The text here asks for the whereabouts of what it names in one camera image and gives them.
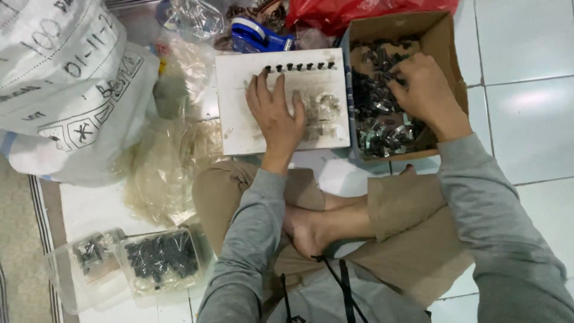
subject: right hand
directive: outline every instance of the right hand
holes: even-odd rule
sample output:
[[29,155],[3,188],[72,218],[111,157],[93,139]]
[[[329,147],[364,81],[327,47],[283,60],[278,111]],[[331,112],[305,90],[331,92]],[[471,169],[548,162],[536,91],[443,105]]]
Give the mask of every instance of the right hand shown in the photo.
[[413,117],[423,120],[439,141],[450,141],[472,133],[468,117],[456,102],[433,57],[416,53],[400,62],[397,69],[405,76],[408,90],[395,80],[387,86],[398,104]]

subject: bag of metal parts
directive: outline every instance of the bag of metal parts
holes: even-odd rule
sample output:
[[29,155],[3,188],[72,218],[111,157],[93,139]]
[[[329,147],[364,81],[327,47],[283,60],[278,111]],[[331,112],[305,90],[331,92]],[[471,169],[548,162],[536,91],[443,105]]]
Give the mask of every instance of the bag of metal parts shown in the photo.
[[354,19],[407,11],[450,11],[459,0],[291,0],[286,26],[298,21],[320,29],[327,36],[341,36]]
[[80,185],[155,115],[159,60],[126,42],[101,0],[0,3],[0,151],[18,172]]

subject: white tile floor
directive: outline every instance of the white tile floor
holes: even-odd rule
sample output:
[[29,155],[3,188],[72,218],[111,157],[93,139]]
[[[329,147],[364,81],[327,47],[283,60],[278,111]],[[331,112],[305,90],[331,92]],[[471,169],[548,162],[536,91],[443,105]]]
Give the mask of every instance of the white tile floor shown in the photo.
[[[474,131],[509,180],[517,185],[535,226],[565,263],[569,276],[574,277],[574,178],[561,179],[574,177],[572,0],[460,0],[455,15],[455,41],[461,72],[470,86],[469,110]],[[204,107],[206,113],[216,111],[215,102],[206,101],[210,102],[209,107]],[[427,174],[437,171],[440,158],[381,163],[367,169],[353,166],[337,151],[298,152],[293,158],[294,166],[315,170],[322,189],[345,196],[364,194],[366,178],[372,173],[386,176],[392,169],[397,174],[407,163],[414,164],[420,174]],[[93,219],[106,221],[112,215],[126,217],[124,224],[132,232],[154,230],[127,218],[130,212],[117,197],[119,187],[62,188],[67,232],[72,237],[93,228]],[[91,196],[89,209],[82,208],[86,194]],[[98,202],[105,198],[111,198],[113,205]],[[574,283],[569,284],[574,291]],[[469,269],[443,296],[446,300],[431,306],[433,322],[476,322],[478,295],[473,293],[477,292]],[[190,305],[183,303],[143,310],[129,315],[129,319],[188,322],[199,301],[191,300],[191,316],[186,310]],[[120,313],[132,311],[138,310],[132,301],[127,301],[109,313],[91,311],[81,319],[82,323],[120,322],[126,318]]]

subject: brown object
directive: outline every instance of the brown object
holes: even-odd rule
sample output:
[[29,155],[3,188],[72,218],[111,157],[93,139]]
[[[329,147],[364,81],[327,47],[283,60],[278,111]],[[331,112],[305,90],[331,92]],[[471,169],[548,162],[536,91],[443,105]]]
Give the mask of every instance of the brown object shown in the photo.
[[[219,255],[241,196],[252,184],[257,166],[221,161],[201,172],[193,199],[211,247]],[[427,307],[450,289],[473,259],[459,241],[450,210],[434,175],[370,178],[367,205],[376,240],[344,259],[365,268],[401,294]],[[285,201],[324,210],[323,193],[312,170],[290,170]],[[325,264],[301,256],[292,244],[278,251],[274,272],[294,287],[304,275]]]
[[[385,48],[389,55],[396,52],[401,55],[422,52],[432,56],[446,76],[456,101],[468,115],[466,83],[460,74],[456,57],[454,22],[450,12],[397,13],[353,20],[347,32],[349,33],[349,44],[372,43],[379,39],[398,40],[413,34],[420,37],[420,41],[413,41],[412,46],[408,49],[394,47],[390,44],[385,44]],[[361,46],[351,48],[350,63],[357,71],[374,77],[373,63],[363,60],[365,50]],[[421,147],[428,148],[422,151],[375,159],[375,161],[410,160],[439,154],[436,149],[437,139],[431,132],[423,133],[418,141],[417,144]]]

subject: hand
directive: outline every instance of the hand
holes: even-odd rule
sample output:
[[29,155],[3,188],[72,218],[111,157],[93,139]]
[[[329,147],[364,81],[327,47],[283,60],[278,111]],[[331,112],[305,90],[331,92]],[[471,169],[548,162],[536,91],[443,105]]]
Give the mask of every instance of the hand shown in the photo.
[[285,102],[285,74],[277,78],[271,93],[267,89],[267,71],[263,69],[259,76],[251,77],[245,97],[267,143],[261,168],[286,176],[293,152],[305,132],[305,105],[301,96],[293,94],[295,114],[291,117]]
[[397,66],[408,90],[397,81],[387,84],[398,104],[413,117],[423,120],[439,141],[451,141],[472,133],[468,117],[452,94],[442,70],[431,56],[416,53]]

